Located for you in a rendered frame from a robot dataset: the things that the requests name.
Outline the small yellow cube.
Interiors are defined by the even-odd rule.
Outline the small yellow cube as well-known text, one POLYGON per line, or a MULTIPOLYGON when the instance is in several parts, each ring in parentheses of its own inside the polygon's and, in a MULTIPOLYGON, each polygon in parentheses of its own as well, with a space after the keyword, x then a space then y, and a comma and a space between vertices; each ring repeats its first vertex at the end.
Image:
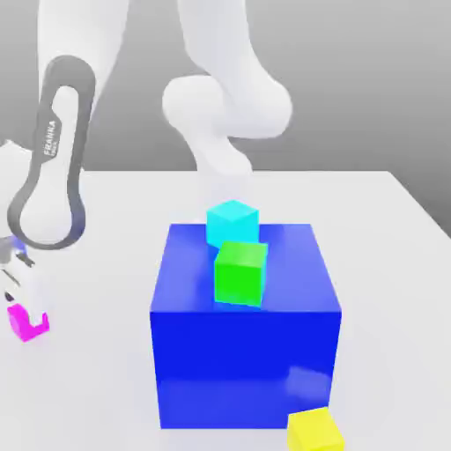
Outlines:
POLYGON ((322 407, 288 416, 287 445, 289 451, 344 451, 344 437, 322 407))

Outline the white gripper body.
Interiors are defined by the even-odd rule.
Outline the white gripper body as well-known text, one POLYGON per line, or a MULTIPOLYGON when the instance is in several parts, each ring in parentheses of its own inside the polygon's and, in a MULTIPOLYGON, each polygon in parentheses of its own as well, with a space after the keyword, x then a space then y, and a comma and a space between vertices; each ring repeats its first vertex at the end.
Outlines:
POLYGON ((0 265, 0 298, 10 306, 20 304, 30 317, 41 317, 45 312, 36 273, 34 265, 0 265))

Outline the large blue box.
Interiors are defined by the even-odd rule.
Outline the large blue box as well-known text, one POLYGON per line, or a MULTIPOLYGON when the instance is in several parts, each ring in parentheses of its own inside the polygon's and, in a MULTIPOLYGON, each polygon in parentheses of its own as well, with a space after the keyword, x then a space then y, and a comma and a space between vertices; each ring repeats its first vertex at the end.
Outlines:
POLYGON ((313 228, 266 224, 258 308, 214 300, 217 250, 201 224, 169 227, 150 309, 165 429, 285 428, 329 403, 342 309, 313 228))

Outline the small cyan cube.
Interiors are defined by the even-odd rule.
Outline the small cyan cube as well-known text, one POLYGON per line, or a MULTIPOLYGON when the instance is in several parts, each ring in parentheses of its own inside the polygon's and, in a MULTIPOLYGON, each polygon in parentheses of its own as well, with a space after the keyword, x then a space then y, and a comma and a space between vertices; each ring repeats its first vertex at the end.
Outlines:
POLYGON ((259 241, 259 210, 230 200, 207 210, 206 240, 215 248, 225 241, 259 241))

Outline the small green cube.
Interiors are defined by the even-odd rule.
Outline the small green cube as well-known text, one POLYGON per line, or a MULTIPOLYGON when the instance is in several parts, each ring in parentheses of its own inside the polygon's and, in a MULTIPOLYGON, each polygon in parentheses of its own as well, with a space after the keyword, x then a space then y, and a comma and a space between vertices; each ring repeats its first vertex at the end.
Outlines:
POLYGON ((214 262, 215 301, 260 308, 267 257, 266 243, 225 241, 214 262))

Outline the small magenta cube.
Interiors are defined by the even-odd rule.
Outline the small magenta cube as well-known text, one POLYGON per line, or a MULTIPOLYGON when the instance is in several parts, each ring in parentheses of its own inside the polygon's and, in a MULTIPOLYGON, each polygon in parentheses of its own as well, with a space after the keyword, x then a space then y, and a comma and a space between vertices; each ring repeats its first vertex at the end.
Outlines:
POLYGON ((41 323, 32 325, 29 313, 20 304, 7 307, 11 328, 16 336, 24 343, 49 331, 48 315, 43 313, 41 323))

